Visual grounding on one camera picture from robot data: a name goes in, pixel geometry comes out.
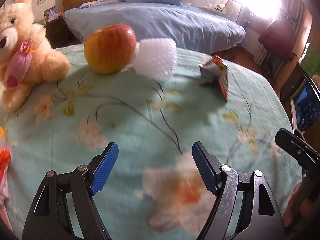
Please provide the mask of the person's right hand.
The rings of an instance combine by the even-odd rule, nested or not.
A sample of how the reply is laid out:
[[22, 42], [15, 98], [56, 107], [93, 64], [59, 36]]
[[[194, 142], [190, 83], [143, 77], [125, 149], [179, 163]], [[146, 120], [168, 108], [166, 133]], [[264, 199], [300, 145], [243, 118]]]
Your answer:
[[319, 196], [315, 202], [302, 200], [301, 188], [302, 182], [293, 189], [283, 214], [283, 224], [288, 234], [319, 227]]

